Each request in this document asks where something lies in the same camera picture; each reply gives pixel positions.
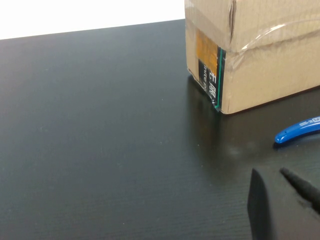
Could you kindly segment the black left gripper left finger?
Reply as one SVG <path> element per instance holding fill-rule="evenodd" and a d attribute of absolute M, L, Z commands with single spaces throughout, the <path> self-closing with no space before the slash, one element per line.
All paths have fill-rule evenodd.
<path fill-rule="evenodd" d="M 297 175 L 318 188 L 316 182 Z M 280 169 L 252 169 L 247 212 L 254 240 L 318 238 L 318 213 L 296 192 Z"/>

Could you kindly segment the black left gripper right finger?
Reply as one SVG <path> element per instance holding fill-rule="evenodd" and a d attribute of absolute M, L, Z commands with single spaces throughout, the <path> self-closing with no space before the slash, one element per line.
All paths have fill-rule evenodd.
<path fill-rule="evenodd" d="M 320 189 L 285 167 L 280 168 L 279 172 L 295 189 L 295 191 L 303 199 L 308 201 L 312 208 L 320 214 Z"/>

